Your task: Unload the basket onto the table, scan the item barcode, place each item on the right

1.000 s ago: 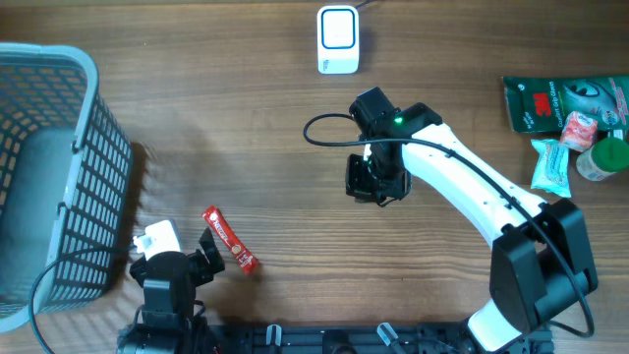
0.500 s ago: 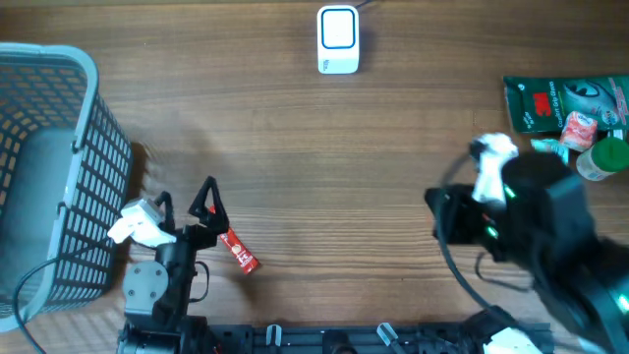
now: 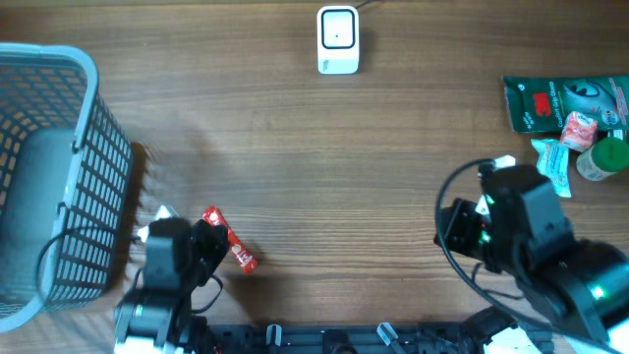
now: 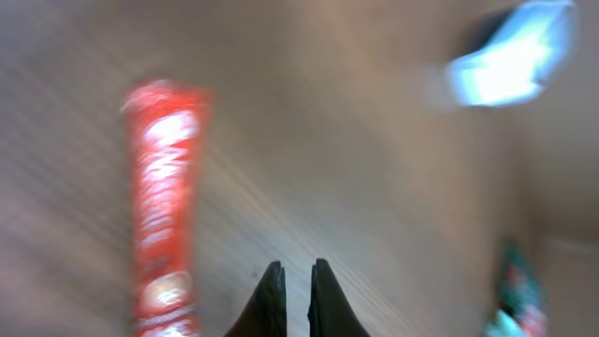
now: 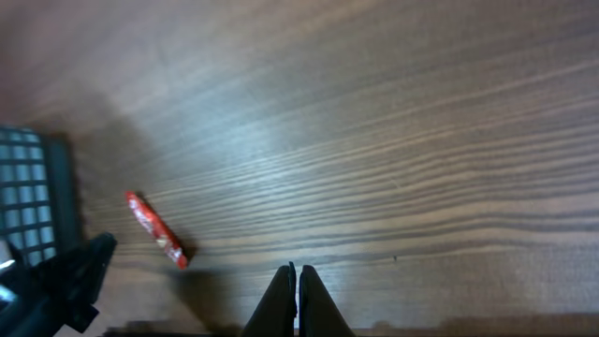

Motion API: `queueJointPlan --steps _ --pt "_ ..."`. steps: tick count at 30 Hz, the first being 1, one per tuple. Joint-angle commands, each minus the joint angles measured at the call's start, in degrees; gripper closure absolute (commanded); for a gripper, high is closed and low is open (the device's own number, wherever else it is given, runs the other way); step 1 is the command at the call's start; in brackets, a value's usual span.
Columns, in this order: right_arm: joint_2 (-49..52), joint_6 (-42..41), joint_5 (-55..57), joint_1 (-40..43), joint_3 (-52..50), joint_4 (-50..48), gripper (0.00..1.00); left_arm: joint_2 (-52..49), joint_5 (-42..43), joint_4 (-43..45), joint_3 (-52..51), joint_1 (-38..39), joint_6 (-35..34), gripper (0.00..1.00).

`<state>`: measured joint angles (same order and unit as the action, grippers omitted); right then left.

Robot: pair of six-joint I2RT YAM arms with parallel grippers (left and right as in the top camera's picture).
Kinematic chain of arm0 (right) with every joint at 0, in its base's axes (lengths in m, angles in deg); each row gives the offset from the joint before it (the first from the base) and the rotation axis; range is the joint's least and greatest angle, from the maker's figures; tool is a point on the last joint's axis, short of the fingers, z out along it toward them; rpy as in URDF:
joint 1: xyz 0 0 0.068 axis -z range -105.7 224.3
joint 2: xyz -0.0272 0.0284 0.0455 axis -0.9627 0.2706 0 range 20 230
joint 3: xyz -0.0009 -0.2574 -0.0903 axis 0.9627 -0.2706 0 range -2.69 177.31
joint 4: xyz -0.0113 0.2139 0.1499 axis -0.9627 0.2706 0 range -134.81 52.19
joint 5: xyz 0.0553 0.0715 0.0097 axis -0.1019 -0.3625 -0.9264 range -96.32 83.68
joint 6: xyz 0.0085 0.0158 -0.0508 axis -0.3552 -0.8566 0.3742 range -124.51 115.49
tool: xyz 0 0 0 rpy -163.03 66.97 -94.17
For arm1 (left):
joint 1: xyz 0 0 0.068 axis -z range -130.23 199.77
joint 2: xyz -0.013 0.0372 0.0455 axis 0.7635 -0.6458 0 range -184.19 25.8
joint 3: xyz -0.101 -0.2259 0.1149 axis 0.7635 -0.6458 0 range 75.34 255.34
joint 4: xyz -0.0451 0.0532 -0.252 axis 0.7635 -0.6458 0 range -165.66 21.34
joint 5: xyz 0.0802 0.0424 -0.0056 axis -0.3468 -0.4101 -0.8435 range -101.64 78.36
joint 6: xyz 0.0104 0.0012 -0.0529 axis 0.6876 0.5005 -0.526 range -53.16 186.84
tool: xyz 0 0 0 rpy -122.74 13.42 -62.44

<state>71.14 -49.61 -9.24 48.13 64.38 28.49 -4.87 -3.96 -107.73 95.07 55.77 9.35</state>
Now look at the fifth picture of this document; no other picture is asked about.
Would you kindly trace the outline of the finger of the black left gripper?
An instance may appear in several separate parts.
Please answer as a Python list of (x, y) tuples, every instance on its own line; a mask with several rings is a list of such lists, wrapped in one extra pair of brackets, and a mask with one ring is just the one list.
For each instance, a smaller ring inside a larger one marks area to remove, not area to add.
[(41, 267), (43, 288), (58, 300), (95, 303), (116, 245), (106, 232), (51, 258)]

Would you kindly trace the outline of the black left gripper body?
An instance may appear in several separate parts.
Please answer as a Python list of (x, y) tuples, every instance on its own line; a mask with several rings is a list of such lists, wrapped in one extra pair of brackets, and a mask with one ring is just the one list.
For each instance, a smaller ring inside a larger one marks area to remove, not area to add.
[(85, 332), (98, 315), (94, 304), (58, 300), (43, 288), (41, 269), (15, 264), (10, 276), (15, 300), (1, 310), (1, 337), (44, 337), (62, 326)]

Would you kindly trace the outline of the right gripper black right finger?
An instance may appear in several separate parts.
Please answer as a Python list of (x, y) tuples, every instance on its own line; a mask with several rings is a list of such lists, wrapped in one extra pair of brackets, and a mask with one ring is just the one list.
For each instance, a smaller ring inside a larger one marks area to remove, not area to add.
[(316, 269), (304, 265), (299, 279), (299, 335), (355, 337)]

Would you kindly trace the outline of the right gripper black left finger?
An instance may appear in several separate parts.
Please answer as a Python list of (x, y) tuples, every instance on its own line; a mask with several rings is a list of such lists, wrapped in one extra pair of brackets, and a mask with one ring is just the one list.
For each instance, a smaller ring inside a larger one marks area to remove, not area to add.
[(292, 262), (280, 267), (241, 332), (242, 337), (293, 337), (297, 275)]

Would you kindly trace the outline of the red snack stick packet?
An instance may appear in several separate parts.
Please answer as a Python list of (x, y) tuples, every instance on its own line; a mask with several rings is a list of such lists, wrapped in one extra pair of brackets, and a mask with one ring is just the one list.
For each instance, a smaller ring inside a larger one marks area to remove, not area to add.
[(185, 270), (188, 267), (188, 258), (183, 247), (162, 218), (155, 212), (138, 194), (127, 191), (125, 193), (127, 205), (134, 214), (137, 221), (154, 238), (160, 248), (163, 249), (175, 265)]

